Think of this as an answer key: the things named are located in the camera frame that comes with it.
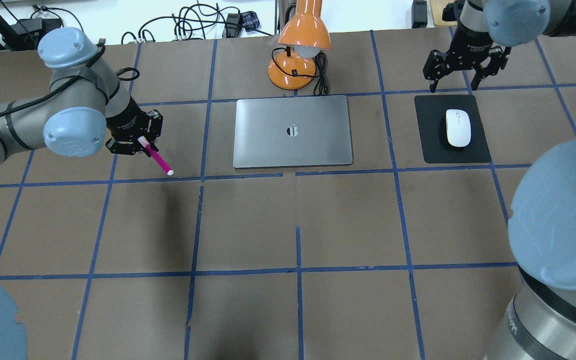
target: light bulb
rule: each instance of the light bulb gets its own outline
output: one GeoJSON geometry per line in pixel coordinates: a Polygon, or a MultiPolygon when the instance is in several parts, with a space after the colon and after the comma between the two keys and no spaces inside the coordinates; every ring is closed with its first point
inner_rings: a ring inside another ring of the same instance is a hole
{"type": "Polygon", "coordinates": [[[292,47],[294,48],[295,52],[297,52],[297,55],[307,59],[316,57],[321,50],[320,48],[314,46],[294,45],[292,47]]]}

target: white mouse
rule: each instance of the white mouse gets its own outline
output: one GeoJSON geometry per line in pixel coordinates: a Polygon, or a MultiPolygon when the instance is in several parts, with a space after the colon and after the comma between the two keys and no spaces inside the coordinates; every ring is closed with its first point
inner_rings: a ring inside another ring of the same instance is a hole
{"type": "Polygon", "coordinates": [[[459,109],[446,110],[446,136],[448,143],[455,148],[463,148],[471,143],[471,118],[468,112],[459,109]]]}

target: lamp neck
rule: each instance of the lamp neck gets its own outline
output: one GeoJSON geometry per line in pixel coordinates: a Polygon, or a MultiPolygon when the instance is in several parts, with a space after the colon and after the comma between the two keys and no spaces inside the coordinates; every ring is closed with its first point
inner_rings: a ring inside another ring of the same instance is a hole
{"type": "Polygon", "coordinates": [[[297,0],[296,14],[311,14],[320,18],[322,16],[323,0],[297,0]]]}

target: apple logo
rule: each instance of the apple logo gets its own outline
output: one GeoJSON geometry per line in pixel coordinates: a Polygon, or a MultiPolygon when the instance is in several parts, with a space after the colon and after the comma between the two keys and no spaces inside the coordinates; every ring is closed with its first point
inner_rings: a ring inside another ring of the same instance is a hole
{"type": "Polygon", "coordinates": [[[299,131],[297,131],[297,125],[293,123],[292,126],[286,129],[286,134],[288,134],[288,136],[291,138],[299,135],[299,131]]]}

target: plaid cloth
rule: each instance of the plaid cloth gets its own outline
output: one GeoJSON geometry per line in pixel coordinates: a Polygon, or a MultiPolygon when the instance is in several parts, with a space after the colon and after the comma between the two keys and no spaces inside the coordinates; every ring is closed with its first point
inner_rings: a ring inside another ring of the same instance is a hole
{"type": "Polygon", "coordinates": [[[255,29],[259,29],[259,18],[257,13],[254,11],[246,11],[241,13],[241,18],[243,20],[243,27],[247,32],[255,29]]]}

